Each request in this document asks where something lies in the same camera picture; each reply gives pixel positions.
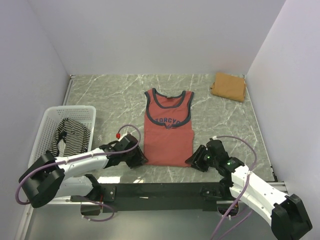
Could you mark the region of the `red printed tank top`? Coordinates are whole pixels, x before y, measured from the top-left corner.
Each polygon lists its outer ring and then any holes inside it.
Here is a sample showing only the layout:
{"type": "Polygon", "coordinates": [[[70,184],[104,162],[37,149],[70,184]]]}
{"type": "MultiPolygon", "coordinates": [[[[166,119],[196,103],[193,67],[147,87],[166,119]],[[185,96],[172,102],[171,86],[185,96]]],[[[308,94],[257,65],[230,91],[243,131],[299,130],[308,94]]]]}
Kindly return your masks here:
{"type": "Polygon", "coordinates": [[[178,96],[160,94],[155,88],[145,93],[143,153],[151,166],[189,167],[195,133],[191,105],[194,92],[178,96]]]}

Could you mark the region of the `black white striped tank top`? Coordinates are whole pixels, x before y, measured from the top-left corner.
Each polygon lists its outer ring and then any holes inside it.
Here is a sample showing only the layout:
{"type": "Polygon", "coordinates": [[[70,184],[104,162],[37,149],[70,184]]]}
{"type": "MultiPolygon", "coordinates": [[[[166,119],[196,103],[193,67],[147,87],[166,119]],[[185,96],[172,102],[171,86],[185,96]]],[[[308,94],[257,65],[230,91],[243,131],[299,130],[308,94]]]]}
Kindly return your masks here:
{"type": "Polygon", "coordinates": [[[54,157],[70,157],[86,153],[89,148],[91,132],[82,123],[63,118],[53,133],[48,152],[54,157]]]}

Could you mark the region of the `tan tank top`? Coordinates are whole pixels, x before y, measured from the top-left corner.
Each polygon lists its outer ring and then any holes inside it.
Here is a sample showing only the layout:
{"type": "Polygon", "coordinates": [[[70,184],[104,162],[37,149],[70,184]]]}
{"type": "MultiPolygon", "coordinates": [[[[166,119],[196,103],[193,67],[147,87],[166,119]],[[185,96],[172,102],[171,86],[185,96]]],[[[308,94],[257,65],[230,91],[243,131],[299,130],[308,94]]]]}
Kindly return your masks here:
{"type": "Polygon", "coordinates": [[[214,83],[210,87],[210,93],[214,96],[242,103],[245,101],[246,96],[245,79],[243,77],[217,72],[214,83]]]}

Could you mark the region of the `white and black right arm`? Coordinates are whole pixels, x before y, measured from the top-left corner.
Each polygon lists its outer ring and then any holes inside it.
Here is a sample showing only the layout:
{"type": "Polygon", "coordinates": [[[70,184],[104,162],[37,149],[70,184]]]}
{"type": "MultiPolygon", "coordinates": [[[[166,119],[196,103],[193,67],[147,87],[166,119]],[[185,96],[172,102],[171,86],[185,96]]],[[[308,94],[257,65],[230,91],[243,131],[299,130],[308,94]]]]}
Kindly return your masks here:
{"type": "Polygon", "coordinates": [[[220,140],[200,145],[185,162],[201,172],[215,168],[223,178],[215,190],[205,188],[202,195],[214,201],[232,198],[242,201],[270,225],[278,240],[299,240],[312,230],[299,196],[288,195],[265,182],[241,160],[229,156],[220,140]]]}

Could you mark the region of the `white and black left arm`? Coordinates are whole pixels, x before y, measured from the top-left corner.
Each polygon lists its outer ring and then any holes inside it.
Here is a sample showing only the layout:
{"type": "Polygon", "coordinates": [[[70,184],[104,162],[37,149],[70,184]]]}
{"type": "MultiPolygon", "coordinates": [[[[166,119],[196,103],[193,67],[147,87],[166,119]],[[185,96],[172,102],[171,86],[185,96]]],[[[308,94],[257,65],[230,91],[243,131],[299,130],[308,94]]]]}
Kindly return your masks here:
{"type": "Polygon", "coordinates": [[[87,201],[105,200],[102,185],[90,172],[114,167],[121,162],[131,169],[148,162],[138,141],[132,136],[128,140],[112,141],[73,156],[55,157],[46,152],[18,180],[18,190],[25,193],[27,200],[21,201],[18,193],[15,200],[33,208],[43,207],[55,198],[66,196],[78,196],[87,201]]]}

